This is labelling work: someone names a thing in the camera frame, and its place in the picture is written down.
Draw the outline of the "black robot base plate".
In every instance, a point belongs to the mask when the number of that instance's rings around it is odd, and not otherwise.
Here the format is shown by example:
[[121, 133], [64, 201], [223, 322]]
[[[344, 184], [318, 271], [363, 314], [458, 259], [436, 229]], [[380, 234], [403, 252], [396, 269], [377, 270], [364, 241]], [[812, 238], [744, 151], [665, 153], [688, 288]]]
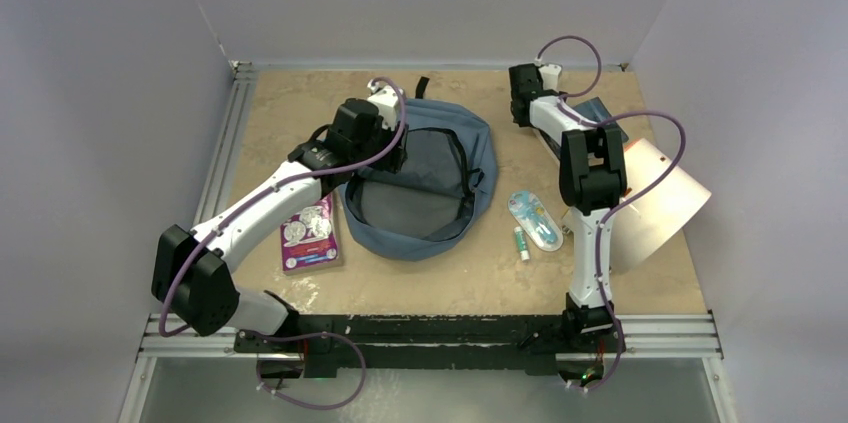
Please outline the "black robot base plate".
[[305, 360], [308, 378], [340, 369], [515, 370], [592, 379], [623, 350], [612, 328], [583, 333], [564, 315], [301, 315], [271, 337], [241, 330], [238, 353]]

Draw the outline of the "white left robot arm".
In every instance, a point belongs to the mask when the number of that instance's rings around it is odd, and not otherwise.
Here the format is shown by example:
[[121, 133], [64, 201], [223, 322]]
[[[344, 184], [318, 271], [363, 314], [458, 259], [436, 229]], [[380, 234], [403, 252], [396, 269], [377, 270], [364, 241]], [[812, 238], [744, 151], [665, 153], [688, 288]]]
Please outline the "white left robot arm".
[[365, 166], [396, 172], [405, 159], [406, 101], [384, 88], [349, 98], [333, 121], [297, 145], [257, 188], [190, 230], [166, 229], [157, 243], [151, 293], [163, 311], [208, 336], [230, 326], [259, 333], [272, 351], [297, 342], [295, 310], [269, 291], [242, 289], [232, 274], [254, 248], [296, 213], [319, 202]]

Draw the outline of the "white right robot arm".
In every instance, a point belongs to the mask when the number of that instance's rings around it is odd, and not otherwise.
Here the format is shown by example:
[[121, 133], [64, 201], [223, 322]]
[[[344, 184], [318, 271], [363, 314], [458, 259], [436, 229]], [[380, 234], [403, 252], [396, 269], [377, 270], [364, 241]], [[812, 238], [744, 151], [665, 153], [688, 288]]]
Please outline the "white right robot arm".
[[559, 138], [559, 191], [573, 215], [574, 270], [561, 335], [584, 350], [615, 323], [610, 288], [610, 245], [615, 216], [627, 187], [622, 132], [584, 118], [553, 88], [560, 70], [525, 63], [508, 69], [513, 122]]

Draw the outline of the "blue fabric backpack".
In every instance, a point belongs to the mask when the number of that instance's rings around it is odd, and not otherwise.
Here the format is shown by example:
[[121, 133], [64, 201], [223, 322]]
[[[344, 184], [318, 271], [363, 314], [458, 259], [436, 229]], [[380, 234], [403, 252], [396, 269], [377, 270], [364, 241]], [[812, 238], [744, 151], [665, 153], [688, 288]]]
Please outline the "blue fabric backpack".
[[453, 249], [489, 208], [498, 178], [489, 124], [428, 99], [428, 78], [407, 101], [400, 172], [359, 170], [339, 191], [353, 240], [388, 259], [421, 261]]

